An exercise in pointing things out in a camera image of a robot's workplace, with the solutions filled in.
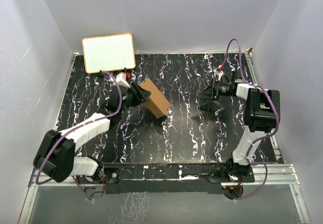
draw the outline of black marble table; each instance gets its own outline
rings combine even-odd
[[[80,148],[77,156],[92,156],[102,162],[128,163],[224,163],[243,134],[245,101],[221,97],[219,101],[197,99],[224,59],[214,54],[138,54],[131,80],[149,77],[171,102],[167,118],[156,119],[143,105],[128,109],[122,121]],[[238,67],[230,54],[224,71]],[[243,67],[251,80],[247,60]],[[88,75],[83,56],[77,56],[62,103],[56,129],[69,128],[95,113],[109,97],[112,83],[99,74]],[[261,142],[254,161],[277,162],[269,140]]]

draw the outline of cardboard box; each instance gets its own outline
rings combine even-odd
[[[171,107],[171,103],[169,103],[163,93],[160,92],[150,79],[141,82],[140,87],[151,92],[149,99],[144,102],[144,105],[150,109],[156,118],[165,116],[166,112]]]

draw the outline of marble pattern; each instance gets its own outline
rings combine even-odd
[[[197,163],[225,162],[243,134],[245,101],[221,97],[197,99],[224,54],[139,54],[131,80],[138,84],[149,77],[171,102],[167,118],[156,119],[143,105],[123,113],[122,121],[80,148],[77,156],[102,162]],[[230,54],[225,74],[237,69],[237,55]],[[247,61],[243,67],[251,80]],[[112,83],[99,74],[87,75],[83,56],[75,58],[56,129],[69,128],[96,112],[109,97]],[[269,140],[263,141],[254,161],[276,162]]]

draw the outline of gray wall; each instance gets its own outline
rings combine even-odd
[[[44,0],[0,0],[0,222],[16,223],[73,58]]]
[[[278,0],[45,0],[73,52],[84,37],[130,32],[136,52],[254,47]]]
[[[310,217],[322,223],[323,0],[280,0],[254,49],[258,79],[281,92],[278,141]]]

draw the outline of gray floor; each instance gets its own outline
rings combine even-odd
[[[258,187],[245,186],[245,193]],[[223,195],[206,193],[127,193],[104,195],[92,204],[77,187],[39,187],[29,223],[295,224],[300,221],[289,185],[266,185],[257,195],[237,203],[225,200]]]

